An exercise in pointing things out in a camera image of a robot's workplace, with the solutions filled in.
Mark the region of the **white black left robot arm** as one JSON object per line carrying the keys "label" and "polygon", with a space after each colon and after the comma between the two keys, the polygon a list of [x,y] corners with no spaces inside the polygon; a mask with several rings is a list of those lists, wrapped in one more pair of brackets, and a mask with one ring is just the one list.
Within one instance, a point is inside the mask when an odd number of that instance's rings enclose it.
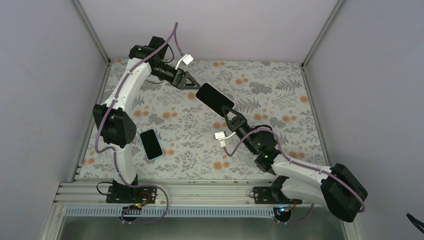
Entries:
{"label": "white black left robot arm", "polygon": [[149,76],[158,77],[179,90],[198,90],[200,84],[187,71],[164,62],[169,41],[154,36],[148,45],[130,49],[126,69],[116,88],[102,104],[92,109],[97,134],[94,149],[100,154],[112,152],[116,176],[113,182],[122,185],[119,196],[131,203],[139,197],[137,173],[133,163],[131,144],[137,127],[129,112],[142,84]]}

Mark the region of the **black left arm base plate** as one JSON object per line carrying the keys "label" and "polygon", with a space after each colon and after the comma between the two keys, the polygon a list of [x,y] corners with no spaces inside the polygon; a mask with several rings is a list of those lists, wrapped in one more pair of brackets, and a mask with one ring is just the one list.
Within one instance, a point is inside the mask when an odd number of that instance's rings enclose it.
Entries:
{"label": "black left arm base plate", "polygon": [[154,204],[158,189],[147,186],[131,188],[127,186],[110,186],[106,195],[108,204]]}

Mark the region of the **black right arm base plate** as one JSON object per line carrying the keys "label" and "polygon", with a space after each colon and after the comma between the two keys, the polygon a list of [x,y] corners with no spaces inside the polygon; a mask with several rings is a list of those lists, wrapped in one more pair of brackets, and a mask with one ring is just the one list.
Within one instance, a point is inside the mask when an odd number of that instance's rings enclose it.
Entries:
{"label": "black right arm base plate", "polygon": [[251,193],[256,205],[289,205],[303,203],[300,199],[287,198],[280,189],[270,186],[256,186],[252,189]]}

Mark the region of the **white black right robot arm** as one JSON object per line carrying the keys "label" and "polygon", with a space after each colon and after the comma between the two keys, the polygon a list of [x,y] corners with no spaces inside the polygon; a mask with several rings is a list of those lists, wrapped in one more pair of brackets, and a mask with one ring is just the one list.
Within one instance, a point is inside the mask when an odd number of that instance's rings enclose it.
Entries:
{"label": "white black right robot arm", "polygon": [[277,177],[270,191],[274,202],[282,204],[289,199],[318,204],[348,223],[366,210],[368,192],[348,167],[340,163],[321,166],[291,157],[283,151],[271,128],[251,127],[243,114],[226,105],[221,107],[221,112],[231,135],[239,138],[227,155],[233,156],[245,145],[256,157],[256,166]]}

